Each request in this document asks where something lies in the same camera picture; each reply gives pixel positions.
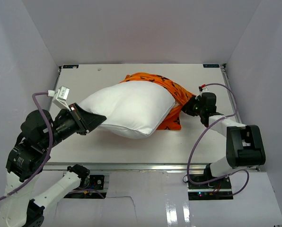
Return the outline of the white pillow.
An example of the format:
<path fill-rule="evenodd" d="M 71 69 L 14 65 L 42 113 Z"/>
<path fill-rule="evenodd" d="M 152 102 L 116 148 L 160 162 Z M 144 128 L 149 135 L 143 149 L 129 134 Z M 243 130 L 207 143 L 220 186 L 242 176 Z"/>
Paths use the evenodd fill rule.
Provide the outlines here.
<path fill-rule="evenodd" d="M 91 94 L 79 106 L 105 116 L 101 128 L 122 137 L 143 139 L 159 127 L 175 103 L 174 97 L 161 85 L 128 81 Z"/>

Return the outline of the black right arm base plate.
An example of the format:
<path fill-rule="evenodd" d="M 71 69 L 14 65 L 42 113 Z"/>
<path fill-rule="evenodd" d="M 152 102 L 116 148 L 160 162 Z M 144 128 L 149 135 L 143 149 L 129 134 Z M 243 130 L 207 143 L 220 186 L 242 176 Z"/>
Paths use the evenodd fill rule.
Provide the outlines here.
<path fill-rule="evenodd" d="M 200 183 L 204 181 L 208 181 L 208 179 L 204 176 L 204 174 L 191 174 L 190 175 L 191 180 L 194 182 Z M 187 175 L 183 177 L 183 182 L 187 183 L 188 189 L 191 190 L 204 190 L 208 189 L 211 192 L 217 192 L 218 190 L 231 190 L 231 183 L 229 178 L 223 178 L 219 179 L 217 181 L 213 181 L 210 183 L 205 184 L 193 184 L 187 179 Z"/>

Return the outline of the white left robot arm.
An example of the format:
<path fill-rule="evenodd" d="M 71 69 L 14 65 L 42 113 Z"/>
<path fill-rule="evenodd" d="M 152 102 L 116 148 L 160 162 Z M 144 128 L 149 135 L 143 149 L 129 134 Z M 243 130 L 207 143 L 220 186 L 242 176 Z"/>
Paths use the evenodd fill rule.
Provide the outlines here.
<path fill-rule="evenodd" d="M 89 170 L 75 164 L 45 193 L 32 197 L 35 183 L 50 158 L 50 149 L 75 133 L 87 135 L 105 120 L 105 116 L 87 112 L 76 103 L 69 109 L 61 109 L 54 119 L 47 110 L 35 110 L 27 115 L 6 164 L 7 184 L 0 207 L 0 227 L 39 227 L 50 206 L 70 191 L 89 185 Z"/>

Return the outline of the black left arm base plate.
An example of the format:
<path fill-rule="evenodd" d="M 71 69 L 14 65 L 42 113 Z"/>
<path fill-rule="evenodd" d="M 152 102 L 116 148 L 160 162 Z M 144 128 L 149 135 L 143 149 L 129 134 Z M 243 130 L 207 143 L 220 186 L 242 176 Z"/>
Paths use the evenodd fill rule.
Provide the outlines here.
<path fill-rule="evenodd" d="M 79 186 L 79 189 L 102 190 L 104 188 L 104 175 L 89 175 Z"/>

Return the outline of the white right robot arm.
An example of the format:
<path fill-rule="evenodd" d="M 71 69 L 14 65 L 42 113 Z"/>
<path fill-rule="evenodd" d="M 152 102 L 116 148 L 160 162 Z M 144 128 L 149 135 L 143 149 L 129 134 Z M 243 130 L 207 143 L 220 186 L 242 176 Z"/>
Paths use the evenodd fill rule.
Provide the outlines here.
<path fill-rule="evenodd" d="M 190 116 L 199 116 L 205 130 L 192 148 L 187 163 L 186 179 L 188 182 L 213 189 L 220 184 L 220 179 L 228 177 L 241 170 L 262 166 L 266 162 L 266 154 L 257 125 L 245 125 L 231 120 L 217 112 L 216 95 L 202 92 L 193 96 L 182 108 Z M 189 173 L 190 162 L 197 145 L 208 130 L 214 130 L 226 138 L 225 156 L 216 162 L 206 165 L 203 171 L 203 181 L 197 182 Z"/>

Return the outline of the orange patterned pillowcase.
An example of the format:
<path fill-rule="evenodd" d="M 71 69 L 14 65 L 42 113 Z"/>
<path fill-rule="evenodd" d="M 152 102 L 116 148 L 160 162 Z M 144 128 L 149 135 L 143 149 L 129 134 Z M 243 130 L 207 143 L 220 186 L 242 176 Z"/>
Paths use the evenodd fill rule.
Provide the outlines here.
<path fill-rule="evenodd" d="M 175 99 L 175 106 L 165 117 L 157 130 L 181 130 L 180 113 L 183 110 L 183 106 L 192 98 L 195 94 L 186 90 L 183 86 L 176 82 L 160 75 L 150 74 L 146 72 L 137 72 L 132 75 L 127 75 L 120 83 L 128 81 L 147 81 L 158 84 L 164 87 Z"/>

